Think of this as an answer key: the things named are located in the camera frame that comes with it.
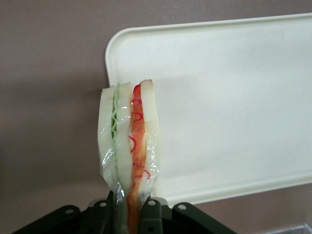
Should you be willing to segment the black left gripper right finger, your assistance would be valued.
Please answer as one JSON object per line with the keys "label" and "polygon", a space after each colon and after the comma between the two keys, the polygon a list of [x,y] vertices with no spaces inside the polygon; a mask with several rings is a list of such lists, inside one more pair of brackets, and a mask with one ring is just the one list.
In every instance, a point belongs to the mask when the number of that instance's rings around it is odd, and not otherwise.
{"label": "black left gripper right finger", "polygon": [[234,231],[201,211],[181,202],[172,208],[165,199],[149,197],[141,208],[139,234],[233,234]]}

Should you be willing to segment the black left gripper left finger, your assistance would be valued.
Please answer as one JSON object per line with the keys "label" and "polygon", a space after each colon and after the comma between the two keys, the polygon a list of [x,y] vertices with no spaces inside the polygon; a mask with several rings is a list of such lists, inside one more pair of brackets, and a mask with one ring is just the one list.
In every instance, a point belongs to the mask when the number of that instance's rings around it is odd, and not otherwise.
{"label": "black left gripper left finger", "polygon": [[16,234],[112,234],[113,192],[93,200],[86,210],[74,205],[60,207],[18,229]]}

